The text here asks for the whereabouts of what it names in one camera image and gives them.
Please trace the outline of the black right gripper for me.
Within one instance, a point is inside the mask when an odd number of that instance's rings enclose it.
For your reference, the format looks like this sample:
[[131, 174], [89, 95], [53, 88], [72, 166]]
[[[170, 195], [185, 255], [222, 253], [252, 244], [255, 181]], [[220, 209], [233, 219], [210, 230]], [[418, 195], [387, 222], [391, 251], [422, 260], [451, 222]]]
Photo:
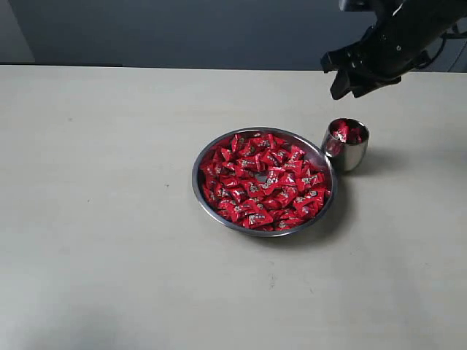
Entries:
[[397, 85], [420, 53], [466, 16], [464, 0], [371, 1], [371, 5], [376, 23], [359, 41], [321, 59], [325, 73], [337, 71], [330, 88], [333, 99], [348, 93], [360, 98]]

